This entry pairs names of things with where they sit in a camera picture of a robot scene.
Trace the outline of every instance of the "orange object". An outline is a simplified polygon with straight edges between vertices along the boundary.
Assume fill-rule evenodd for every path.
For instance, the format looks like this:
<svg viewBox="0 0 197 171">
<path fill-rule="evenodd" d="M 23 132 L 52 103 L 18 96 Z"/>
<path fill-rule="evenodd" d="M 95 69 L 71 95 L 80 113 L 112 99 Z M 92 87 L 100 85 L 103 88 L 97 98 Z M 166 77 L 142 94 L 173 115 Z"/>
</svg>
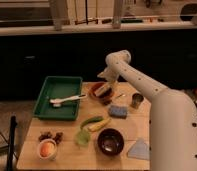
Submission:
<svg viewBox="0 0 197 171">
<path fill-rule="evenodd" d="M 41 146 L 40 155 L 42 157 L 48 157 L 55 151 L 55 145 L 52 142 L 45 142 Z"/>
</svg>

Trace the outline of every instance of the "wooden table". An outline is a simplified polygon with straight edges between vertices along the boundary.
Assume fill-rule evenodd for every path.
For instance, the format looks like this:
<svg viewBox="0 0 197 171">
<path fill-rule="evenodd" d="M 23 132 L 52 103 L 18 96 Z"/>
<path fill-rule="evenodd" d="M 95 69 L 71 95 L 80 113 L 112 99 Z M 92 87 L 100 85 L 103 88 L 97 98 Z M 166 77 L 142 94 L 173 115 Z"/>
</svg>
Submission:
<svg viewBox="0 0 197 171">
<path fill-rule="evenodd" d="M 93 83 L 83 83 L 82 92 L 88 93 Z M 128 158 L 127 152 L 138 138 L 149 141 L 149 108 L 150 103 L 145 99 L 136 110 L 130 107 L 132 94 L 136 90 L 128 83 L 119 83 L 114 97 L 125 93 L 128 104 L 126 119 L 112 118 L 105 128 L 119 130 L 125 146 L 120 155 L 109 157 L 97 147 L 99 132 L 91 133 L 91 141 L 87 147 L 79 147 L 74 143 L 74 136 L 79 131 L 80 123 L 84 120 L 102 115 L 108 116 L 108 106 L 103 106 L 90 97 L 81 100 L 76 121 L 43 121 L 33 118 L 23 144 L 17 163 L 19 170 L 149 170 L 149 161 Z M 63 132 L 63 141 L 58 146 L 58 154 L 54 161 L 42 161 L 37 157 L 36 147 L 41 132 Z"/>
</svg>

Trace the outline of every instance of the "green cucumber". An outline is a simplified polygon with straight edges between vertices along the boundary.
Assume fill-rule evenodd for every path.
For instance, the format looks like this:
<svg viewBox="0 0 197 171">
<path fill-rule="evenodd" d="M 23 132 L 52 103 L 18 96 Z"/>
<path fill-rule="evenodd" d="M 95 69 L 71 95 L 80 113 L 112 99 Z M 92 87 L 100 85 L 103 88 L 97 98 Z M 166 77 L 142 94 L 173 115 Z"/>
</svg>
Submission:
<svg viewBox="0 0 197 171">
<path fill-rule="evenodd" d="M 83 129 L 85 125 L 92 123 L 92 122 L 99 122 L 102 121 L 104 118 L 102 116 L 94 116 L 92 118 L 89 118 L 85 121 L 83 121 L 80 125 L 80 128 Z"/>
</svg>

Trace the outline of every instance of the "dark background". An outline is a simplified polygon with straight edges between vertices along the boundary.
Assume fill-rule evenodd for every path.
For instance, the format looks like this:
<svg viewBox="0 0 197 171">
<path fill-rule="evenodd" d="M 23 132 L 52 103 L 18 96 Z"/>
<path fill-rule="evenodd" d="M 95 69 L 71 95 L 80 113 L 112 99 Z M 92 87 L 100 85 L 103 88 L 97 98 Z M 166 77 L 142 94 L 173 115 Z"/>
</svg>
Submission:
<svg viewBox="0 0 197 171">
<path fill-rule="evenodd" d="M 197 87 L 197 29 L 0 36 L 0 100 L 36 99 L 49 75 L 98 81 L 106 55 L 123 49 L 167 86 Z"/>
</svg>

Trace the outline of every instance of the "green plastic tray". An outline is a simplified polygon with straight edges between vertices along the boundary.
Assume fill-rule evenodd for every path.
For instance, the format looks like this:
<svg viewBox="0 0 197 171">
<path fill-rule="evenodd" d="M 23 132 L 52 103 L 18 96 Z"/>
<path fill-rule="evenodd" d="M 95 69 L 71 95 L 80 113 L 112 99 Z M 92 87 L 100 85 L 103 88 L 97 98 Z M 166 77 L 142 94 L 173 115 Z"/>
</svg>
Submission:
<svg viewBox="0 0 197 171">
<path fill-rule="evenodd" d="M 34 117 L 51 120 L 75 120 L 78 115 L 80 100 L 64 102 L 59 108 L 53 107 L 49 100 L 79 95 L 81 88 L 81 77 L 46 77 L 35 105 Z"/>
</svg>

